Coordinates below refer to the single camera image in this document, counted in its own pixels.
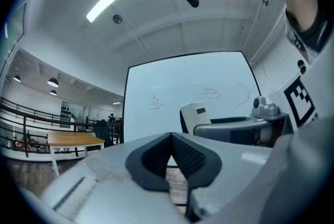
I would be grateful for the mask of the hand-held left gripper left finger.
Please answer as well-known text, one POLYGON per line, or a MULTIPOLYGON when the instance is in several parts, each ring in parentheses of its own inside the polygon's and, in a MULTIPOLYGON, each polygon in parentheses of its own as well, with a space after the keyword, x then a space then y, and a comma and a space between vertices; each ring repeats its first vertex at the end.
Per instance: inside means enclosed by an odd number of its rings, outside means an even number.
POLYGON ((159 135, 100 150, 57 178, 42 195, 41 214, 47 223, 182 223, 183 215, 166 191, 152 191, 142 166, 133 169, 148 185, 132 178, 127 157, 159 135))

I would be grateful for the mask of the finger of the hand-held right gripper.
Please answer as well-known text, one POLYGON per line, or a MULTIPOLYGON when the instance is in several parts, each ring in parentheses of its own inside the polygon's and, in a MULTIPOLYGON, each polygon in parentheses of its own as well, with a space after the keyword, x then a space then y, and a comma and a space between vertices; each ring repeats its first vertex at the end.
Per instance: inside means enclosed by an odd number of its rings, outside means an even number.
POLYGON ((211 124, 223 124, 223 123, 234 123, 234 122, 242 122, 246 121, 246 116, 238 116, 238 117, 227 117, 227 118, 219 118, 219 119, 211 119, 211 124))
POLYGON ((243 120, 194 127, 194 135, 232 144, 254 144, 256 131, 268 126, 266 120, 243 120))

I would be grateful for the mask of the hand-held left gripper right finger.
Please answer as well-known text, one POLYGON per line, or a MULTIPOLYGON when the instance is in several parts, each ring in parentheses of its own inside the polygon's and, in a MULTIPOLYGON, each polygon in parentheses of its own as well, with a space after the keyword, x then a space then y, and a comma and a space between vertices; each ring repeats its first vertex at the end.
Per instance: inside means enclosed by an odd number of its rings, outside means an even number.
POLYGON ((235 199, 256 177, 271 150, 172 134, 172 156, 187 180, 186 217, 205 219, 235 199))

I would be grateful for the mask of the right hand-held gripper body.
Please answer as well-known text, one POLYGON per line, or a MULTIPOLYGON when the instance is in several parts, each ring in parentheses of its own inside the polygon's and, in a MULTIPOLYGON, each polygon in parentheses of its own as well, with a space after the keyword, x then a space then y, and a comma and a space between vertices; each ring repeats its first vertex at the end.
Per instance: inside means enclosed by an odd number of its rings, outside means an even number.
POLYGON ((296 131, 305 124, 333 116, 333 45, 328 45, 310 67, 289 78, 268 96, 253 100, 251 117, 274 122, 285 120, 296 131))

